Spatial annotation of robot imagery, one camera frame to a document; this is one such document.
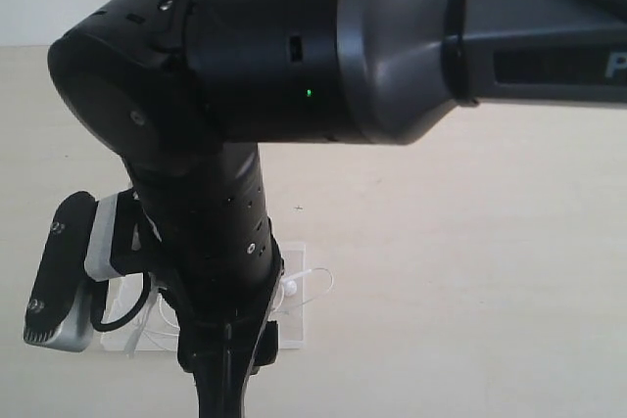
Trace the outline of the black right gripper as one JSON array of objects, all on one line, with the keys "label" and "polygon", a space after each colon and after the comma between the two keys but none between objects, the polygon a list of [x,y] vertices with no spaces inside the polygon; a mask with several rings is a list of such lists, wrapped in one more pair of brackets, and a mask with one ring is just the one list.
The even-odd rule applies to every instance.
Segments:
[{"label": "black right gripper", "polygon": [[278,322],[268,321],[261,336],[250,328],[264,321],[283,268],[263,188],[173,193],[153,206],[132,190],[120,193],[112,264],[161,282],[185,371],[193,352],[199,416],[244,417],[254,366],[278,356]]}]

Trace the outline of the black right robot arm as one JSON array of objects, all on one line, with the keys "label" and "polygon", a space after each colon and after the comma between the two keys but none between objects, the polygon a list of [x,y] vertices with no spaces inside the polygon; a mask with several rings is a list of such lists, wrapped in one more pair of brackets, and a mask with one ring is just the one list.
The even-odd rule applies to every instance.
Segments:
[{"label": "black right robot arm", "polygon": [[203,417],[271,364],[283,261],[263,143],[407,145],[481,102],[626,105],[626,0],[111,0],[51,79],[131,187],[94,205],[95,281],[158,281]]}]

